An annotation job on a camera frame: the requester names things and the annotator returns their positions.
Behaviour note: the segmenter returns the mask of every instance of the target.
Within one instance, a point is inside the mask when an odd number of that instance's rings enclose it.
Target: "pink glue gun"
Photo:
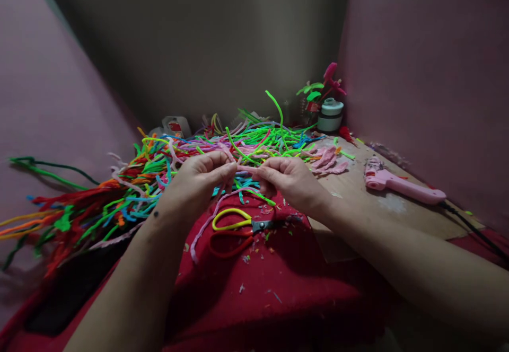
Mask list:
[[[367,161],[364,181],[368,188],[384,190],[387,187],[423,204],[436,205],[447,198],[441,190],[424,188],[395,176],[384,169],[382,162],[376,156]]]

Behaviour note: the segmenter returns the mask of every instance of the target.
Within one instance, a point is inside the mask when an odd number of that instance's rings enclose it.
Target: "jar lid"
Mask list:
[[[339,115],[343,106],[343,103],[336,101],[336,99],[327,98],[322,104],[321,112],[326,116]]]

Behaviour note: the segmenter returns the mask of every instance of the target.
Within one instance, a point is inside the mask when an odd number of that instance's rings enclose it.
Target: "glue gun cord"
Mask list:
[[[463,222],[470,230],[472,230],[476,236],[481,238],[491,249],[492,251],[497,254],[499,257],[501,257],[506,264],[509,265],[509,256],[503,252],[495,243],[493,243],[487,236],[482,234],[478,229],[476,229],[470,222],[468,222],[465,218],[463,218],[460,213],[456,209],[454,209],[452,206],[446,204],[445,202],[441,202],[438,204],[438,206],[444,208],[448,212],[457,215],[457,217]]]

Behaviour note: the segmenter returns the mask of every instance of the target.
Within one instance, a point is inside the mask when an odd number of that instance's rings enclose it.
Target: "scissor blade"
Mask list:
[[[253,234],[257,234],[265,229],[274,229],[285,224],[284,221],[253,221]]]

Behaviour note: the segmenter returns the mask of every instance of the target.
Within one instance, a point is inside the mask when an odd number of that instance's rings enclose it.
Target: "yellow scissor handle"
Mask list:
[[[228,225],[228,226],[225,226],[225,227],[217,227],[216,226],[217,220],[220,219],[222,216],[228,214],[228,213],[237,213],[237,214],[240,214],[242,217],[245,218],[245,221],[237,222],[236,224]],[[246,226],[246,225],[251,225],[251,216],[249,214],[247,214],[245,211],[240,210],[240,209],[236,209],[236,208],[225,209],[222,212],[218,213],[214,217],[214,219],[212,220],[212,228],[215,231],[232,230],[232,229],[236,229],[238,227],[242,227],[242,226]]]

